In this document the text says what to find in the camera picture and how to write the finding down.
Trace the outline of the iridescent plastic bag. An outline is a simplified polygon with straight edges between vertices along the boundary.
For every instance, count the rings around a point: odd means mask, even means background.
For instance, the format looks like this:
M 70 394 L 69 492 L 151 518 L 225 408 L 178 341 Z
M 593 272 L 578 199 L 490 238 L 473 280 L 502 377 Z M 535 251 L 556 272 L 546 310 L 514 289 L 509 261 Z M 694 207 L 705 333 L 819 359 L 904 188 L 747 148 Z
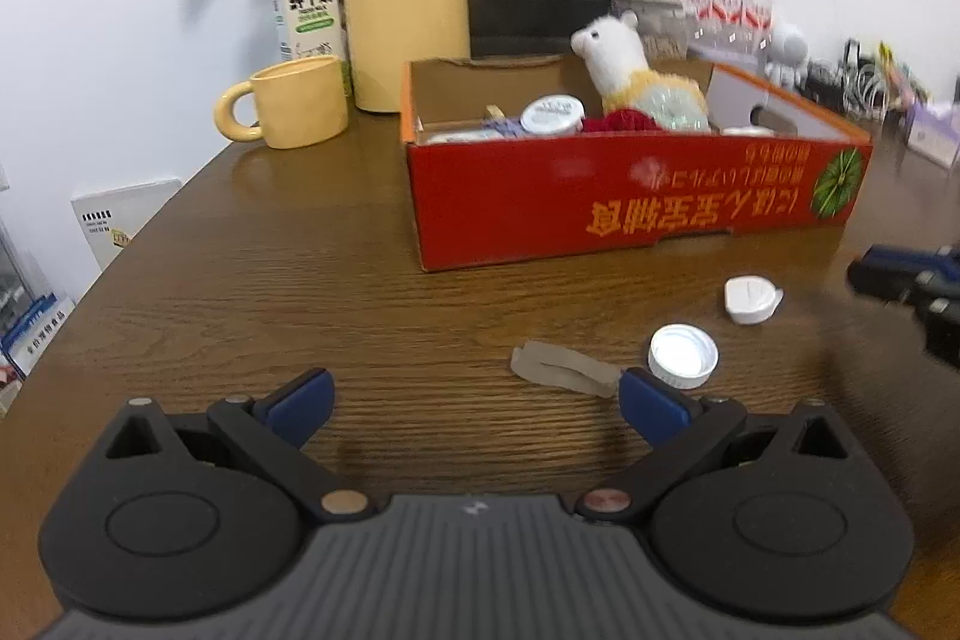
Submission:
M 662 130 L 709 133 L 708 112 L 692 92 L 682 88 L 656 88 L 646 96 L 647 113 Z

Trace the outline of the white yellow alpaca plush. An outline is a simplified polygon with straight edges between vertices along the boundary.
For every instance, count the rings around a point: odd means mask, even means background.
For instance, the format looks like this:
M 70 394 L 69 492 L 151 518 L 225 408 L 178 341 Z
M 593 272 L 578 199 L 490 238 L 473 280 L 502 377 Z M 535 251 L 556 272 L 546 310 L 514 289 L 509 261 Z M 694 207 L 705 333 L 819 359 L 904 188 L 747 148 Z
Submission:
M 708 103 L 697 81 L 649 65 L 633 11 L 594 19 L 571 36 L 569 45 L 586 65 L 605 113 L 625 107 L 647 113 L 646 96 L 652 89 L 682 88 L 692 92 L 709 119 Z

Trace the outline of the orange cardboard box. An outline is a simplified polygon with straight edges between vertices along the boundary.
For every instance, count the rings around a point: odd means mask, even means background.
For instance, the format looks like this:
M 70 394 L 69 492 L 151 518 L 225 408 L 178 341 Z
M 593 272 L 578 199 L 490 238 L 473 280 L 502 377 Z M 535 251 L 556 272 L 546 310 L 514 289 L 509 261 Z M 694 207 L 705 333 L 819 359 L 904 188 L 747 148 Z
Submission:
M 697 81 L 718 131 L 427 145 L 434 133 L 482 128 L 490 107 L 517 117 L 539 97 L 569 94 L 599 117 L 601 104 L 574 55 L 407 65 L 400 138 L 423 268 L 846 223 L 871 160 L 867 131 L 736 68 L 662 68 Z

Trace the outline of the purple tissue pack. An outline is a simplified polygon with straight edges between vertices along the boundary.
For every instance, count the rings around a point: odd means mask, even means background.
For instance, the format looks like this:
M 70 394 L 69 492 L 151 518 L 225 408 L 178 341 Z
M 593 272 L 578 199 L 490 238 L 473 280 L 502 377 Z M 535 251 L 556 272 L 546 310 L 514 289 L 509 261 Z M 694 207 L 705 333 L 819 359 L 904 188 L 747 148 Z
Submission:
M 907 148 L 944 169 L 958 164 L 960 110 L 957 104 L 914 103 L 907 113 Z

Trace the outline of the clear seed container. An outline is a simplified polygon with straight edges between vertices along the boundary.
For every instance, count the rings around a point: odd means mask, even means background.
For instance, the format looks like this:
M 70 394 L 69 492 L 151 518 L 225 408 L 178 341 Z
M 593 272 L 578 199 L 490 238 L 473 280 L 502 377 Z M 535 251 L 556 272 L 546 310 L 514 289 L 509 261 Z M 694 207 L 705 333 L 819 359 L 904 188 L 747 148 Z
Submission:
M 682 7 L 644 7 L 636 14 L 638 34 L 649 60 L 685 60 L 690 29 Z

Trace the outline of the white rectangular case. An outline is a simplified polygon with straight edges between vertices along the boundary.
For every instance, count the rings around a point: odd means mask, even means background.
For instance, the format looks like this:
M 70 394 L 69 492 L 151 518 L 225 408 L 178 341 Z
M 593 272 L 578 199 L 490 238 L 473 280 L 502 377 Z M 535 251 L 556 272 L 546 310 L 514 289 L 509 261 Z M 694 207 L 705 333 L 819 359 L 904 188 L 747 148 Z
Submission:
M 496 128 L 477 128 L 477 130 L 443 131 L 427 138 L 427 145 L 460 145 L 460 143 L 485 143 L 504 140 L 505 135 Z

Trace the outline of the purple knitted cloth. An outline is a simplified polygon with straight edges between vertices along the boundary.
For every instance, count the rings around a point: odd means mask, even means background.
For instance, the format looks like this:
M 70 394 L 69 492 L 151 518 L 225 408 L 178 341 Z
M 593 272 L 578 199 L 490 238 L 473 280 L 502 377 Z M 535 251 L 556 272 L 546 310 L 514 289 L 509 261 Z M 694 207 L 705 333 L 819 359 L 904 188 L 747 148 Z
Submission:
M 483 120 L 485 130 L 496 131 L 498 135 L 505 138 L 526 138 L 527 131 L 519 119 L 485 119 Z

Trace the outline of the right water bottle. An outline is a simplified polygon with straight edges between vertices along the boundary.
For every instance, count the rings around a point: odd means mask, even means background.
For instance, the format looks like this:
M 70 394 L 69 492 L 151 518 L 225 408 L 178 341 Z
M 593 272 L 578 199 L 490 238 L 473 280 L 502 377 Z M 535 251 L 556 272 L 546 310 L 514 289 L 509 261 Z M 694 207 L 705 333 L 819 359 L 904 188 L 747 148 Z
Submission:
M 765 47 L 773 26 L 773 0 L 739 0 L 739 42 L 745 53 Z

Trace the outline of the white bottle cap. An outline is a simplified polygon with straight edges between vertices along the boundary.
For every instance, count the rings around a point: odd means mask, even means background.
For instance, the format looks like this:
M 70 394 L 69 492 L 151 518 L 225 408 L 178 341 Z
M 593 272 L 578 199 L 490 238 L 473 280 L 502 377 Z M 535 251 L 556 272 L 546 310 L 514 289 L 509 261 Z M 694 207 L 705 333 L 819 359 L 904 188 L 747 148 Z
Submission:
M 713 338 L 688 323 L 661 326 L 647 346 L 649 370 L 677 390 L 700 388 L 718 364 L 719 349 Z

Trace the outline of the white robot speaker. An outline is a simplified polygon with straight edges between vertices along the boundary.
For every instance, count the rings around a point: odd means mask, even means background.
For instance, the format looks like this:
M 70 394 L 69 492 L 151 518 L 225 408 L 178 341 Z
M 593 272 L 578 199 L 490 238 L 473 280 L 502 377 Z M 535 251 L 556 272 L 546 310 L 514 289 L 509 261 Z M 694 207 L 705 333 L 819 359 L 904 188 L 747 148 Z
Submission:
M 776 23 L 766 44 L 763 74 L 771 85 L 797 91 L 807 76 L 809 46 L 802 31 L 789 23 Z

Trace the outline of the white round lidded jar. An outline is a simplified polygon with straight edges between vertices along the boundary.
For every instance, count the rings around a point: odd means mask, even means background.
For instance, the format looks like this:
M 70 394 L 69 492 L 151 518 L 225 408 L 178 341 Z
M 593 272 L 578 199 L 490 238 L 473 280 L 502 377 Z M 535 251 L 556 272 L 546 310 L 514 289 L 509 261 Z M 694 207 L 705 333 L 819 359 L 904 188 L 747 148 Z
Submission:
M 521 113 L 521 128 L 532 136 L 576 135 L 583 130 L 584 104 L 569 94 L 539 97 Z

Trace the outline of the middle water bottle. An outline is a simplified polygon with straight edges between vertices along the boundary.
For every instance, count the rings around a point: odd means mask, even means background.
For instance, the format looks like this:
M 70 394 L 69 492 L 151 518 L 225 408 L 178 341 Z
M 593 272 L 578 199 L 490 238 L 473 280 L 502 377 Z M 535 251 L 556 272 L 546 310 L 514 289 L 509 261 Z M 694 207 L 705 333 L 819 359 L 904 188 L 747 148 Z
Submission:
M 708 46 L 731 52 L 742 46 L 742 0 L 703 0 L 701 22 Z

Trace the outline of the yellow ceramic mug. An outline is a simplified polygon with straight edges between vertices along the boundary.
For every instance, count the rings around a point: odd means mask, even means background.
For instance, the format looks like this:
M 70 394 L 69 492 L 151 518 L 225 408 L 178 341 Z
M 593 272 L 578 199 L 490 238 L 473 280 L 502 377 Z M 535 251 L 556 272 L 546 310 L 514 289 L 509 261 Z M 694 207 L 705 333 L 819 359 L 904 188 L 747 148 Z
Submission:
M 328 142 L 347 130 L 350 117 L 342 65 L 338 57 L 319 55 L 257 71 L 223 92 L 213 107 L 215 127 L 231 142 L 272 149 Z M 236 120 L 235 105 L 244 96 L 254 101 L 254 125 Z

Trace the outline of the grey metal tin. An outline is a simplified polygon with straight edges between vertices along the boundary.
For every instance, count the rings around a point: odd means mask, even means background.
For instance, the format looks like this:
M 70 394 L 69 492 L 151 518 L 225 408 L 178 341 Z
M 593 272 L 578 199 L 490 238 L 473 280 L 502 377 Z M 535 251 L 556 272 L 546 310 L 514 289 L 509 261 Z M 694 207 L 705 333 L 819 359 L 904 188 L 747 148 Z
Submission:
M 737 52 L 736 50 L 723 49 L 722 47 L 707 46 L 700 42 L 693 42 L 686 47 L 686 57 L 690 60 L 701 60 L 715 65 L 726 65 L 726 67 L 738 68 L 745 73 L 758 76 L 763 73 L 763 65 L 760 57 L 754 53 Z

